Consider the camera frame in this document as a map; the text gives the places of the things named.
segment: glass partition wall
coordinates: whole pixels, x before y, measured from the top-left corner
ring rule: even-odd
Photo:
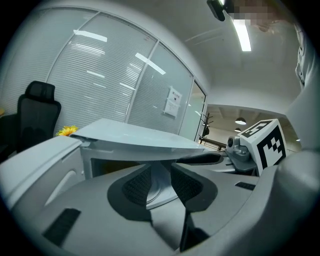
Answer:
[[[30,82],[41,81],[55,86],[62,106],[55,132],[108,118],[195,139],[204,94],[141,28],[99,11],[51,8],[31,13],[14,39],[0,70],[6,114],[17,111]]]

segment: white plastic panel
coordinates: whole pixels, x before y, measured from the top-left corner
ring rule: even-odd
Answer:
[[[11,209],[30,186],[81,143],[75,138],[57,136],[3,162],[0,165],[0,192],[7,207]]]
[[[105,14],[90,20],[66,45],[48,83],[62,105],[56,131],[108,118],[124,122],[136,83],[156,40]]]
[[[128,123],[168,133],[180,130],[193,76],[162,44],[155,49],[134,99]],[[164,113],[171,86],[182,94],[177,116]]]
[[[45,202],[44,206],[50,204],[54,199],[56,199],[57,196],[67,191],[69,188],[73,187],[78,182],[79,181],[77,173],[74,170],[70,170],[56,186],[54,191],[49,196],[48,200]]]
[[[81,136],[107,143],[121,144],[123,148],[128,145],[152,147],[153,149],[170,149],[171,155],[175,149],[201,149],[205,147],[182,136],[148,129],[137,125],[102,118],[90,125],[76,131],[72,136]]]
[[[51,9],[34,26],[25,28],[29,31],[12,59],[3,83],[1,106],[7,114],[17,111],[18,98],[32,81],[46,82],[54,61],[74,30],[94,14],[80,9]]]

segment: window blinds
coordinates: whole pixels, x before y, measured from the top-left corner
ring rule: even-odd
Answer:
[[[68,42],[49,75],[62,105],[56,131],[100,118],[126,119],[133,92],[156,40],[142,30],[98,14]]]
[[[80,9],[51,9],[27,30],[6,73],[1,106],[7,114],[17,111],[20,95],[30,82],[45,82],[62,47],[87,19],[95,13]]]
[[[178,134],[192,83],[189,71],[159,44],[137,89],[128,123]],[[182,94],[176,117],[164,113],[171,87]]]

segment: yellow flower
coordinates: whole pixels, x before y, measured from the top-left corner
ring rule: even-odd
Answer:
[[[78,127],[75,125],[72,126],[64,126],[62,130],[60,130],[56,135],[57,136],[69,136],[78,130]]]

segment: curved white surface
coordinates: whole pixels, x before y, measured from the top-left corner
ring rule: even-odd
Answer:
[[[54,137],[2,163],[0,191],[7,206],[12,207],[31,184],[81,143],[66,136]]]
[[[56,186],[54,191],[49,196],[48,200],[45,202],[44,206],[50,204],[57,196],[62,194],[64,191],[67,191],[77,183],[79,183],[77,173],[74,170],[69,171]]]
[[[102,118],[81,128],[74,135],[106,142],[147,147],[205,149],[203,145],[173,133],[106,118]]]

